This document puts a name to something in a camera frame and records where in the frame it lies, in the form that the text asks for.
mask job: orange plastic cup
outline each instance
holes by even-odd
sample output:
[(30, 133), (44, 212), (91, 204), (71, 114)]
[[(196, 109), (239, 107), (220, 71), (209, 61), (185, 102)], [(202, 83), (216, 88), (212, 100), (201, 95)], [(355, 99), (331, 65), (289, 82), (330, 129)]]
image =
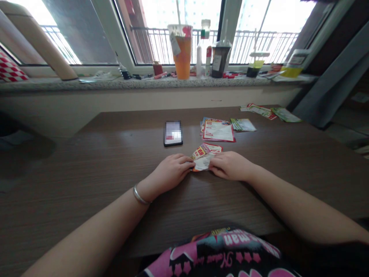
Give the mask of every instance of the orange plastic cup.
[(189, 79), (192, 50), (192, 26), (191, 25), (168, 25), (170, 43), (174, 63), (176, 65), (177, 79)]

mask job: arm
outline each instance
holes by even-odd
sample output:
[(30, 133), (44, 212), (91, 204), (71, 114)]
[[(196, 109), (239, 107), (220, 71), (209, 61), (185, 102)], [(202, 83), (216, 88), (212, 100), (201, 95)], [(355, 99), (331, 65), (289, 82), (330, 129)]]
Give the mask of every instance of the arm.
[[(137, 192), (151, 202), (177, 186), (193, 166), (193, 160), (183, 154), (168, 156), (137, 185)], [(48, 251), (23, 276), (101, 275), (148, 208), (128, 190)]]
[(248, 182), (292, 230), (310, 242), (369, 244), (369, 232), (353, 220), (235, 152), (217, 154), (209, 168), (221, 178)]

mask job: drinking straw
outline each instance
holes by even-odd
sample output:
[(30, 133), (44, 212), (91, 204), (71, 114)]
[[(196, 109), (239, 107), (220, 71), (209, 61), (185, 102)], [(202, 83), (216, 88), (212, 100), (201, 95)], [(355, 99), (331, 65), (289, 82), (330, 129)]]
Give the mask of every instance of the drinking straw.
[(255, 45), (254, 45), (254, 52), (256, 53), (256, 43), (258, 42), (258, 38), (256, 37), (256, 28), (255, 28)]
[(180, 29), (181, 29), (181, 18), (180, 18), (180, 5), (178, 3), (178, 0), (176, 0), (177, 3), (177, 14), (178, 14), (178, 23), (180, 25)]
[(226, 28), (224, 30), (224, 41), (227, 42), (228, 19), (226, 20)]

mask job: phone screen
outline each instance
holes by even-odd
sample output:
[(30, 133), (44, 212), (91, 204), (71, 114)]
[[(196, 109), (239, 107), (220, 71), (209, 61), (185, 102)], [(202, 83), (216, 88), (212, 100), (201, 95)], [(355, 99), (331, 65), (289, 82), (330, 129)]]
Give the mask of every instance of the phone screen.
[(165, 123), (164, 144), (179, 144), (182, 142), (182, 126), (180, 121)]

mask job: forearm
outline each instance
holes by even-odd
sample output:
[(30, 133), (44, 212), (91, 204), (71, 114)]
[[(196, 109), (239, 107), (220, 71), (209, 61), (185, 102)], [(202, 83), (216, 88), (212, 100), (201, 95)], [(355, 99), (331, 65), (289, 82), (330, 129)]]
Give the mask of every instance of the forearm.
[(24, 276), (101, 275), (148, 207), (128, 190), (59, 242)]
[(255, 166), (250, 185), (304, 239), (318, 244), (369, 243), (369, 233), (328, 204)]

